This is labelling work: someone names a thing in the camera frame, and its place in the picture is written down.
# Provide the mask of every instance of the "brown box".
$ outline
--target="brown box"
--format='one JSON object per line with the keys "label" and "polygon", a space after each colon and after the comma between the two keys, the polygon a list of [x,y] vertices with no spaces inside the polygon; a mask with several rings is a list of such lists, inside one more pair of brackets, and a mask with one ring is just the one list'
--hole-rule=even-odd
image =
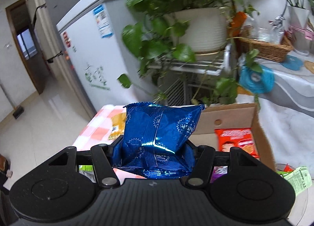
{"label": "brown box", "polygon": [[208,145],[218,150],[215,129],[251,128],[260,160],[275,171],[272,149],[258,122],[257,104],[232,104],[209,107],[200,116],[195,132],[189,140],[196,146]]}

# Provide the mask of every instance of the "metal screw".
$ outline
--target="metal screw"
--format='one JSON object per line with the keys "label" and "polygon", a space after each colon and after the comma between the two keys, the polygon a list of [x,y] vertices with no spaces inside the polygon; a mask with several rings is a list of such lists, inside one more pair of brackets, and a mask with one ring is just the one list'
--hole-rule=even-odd
{"label": "metal screw", "polygon": [[115,185],[117,183],[117,179],[113,177],[106,177],[101,180],[103,185],[110,186],[110,185]]}
{"label": "metal screw", "polygon": [[200,178],[191,178],[187,182],[192,186],[200,186],[204,183],[204,181]]}

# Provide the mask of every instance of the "hole in cardboard box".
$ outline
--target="hole in cardboard box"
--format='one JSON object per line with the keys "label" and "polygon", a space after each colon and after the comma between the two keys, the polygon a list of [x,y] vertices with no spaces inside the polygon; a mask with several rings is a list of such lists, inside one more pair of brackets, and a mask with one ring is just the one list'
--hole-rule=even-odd
{"label": "hole in cardboard box", "polygon": [[215,126],[220,126],[220,125],[221,125],[221,123],[222,123],[222,121],[221,121],[221,120],[215,120]]}

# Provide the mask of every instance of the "light green package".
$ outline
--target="light green package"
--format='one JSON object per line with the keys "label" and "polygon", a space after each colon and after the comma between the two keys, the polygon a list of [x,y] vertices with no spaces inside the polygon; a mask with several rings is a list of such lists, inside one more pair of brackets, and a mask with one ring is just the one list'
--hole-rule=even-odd
{"label": "light green package", "polygon": [[284,178],[293,186],[296,196],[312,186],[312,178],[305,166],[298,167]]}

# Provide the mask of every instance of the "blue foil wrapper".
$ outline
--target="blue foil wrapper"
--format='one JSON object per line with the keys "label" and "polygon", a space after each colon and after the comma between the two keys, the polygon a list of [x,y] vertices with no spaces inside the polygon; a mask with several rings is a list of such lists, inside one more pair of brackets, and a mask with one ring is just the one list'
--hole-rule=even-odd
{"label": "blue foil wrapper", "polygon": [[193,133],[204,105],[173,108],[149,102],[126,106],[123,141],[112,165],[146,178],[178,178],[194,167]]}

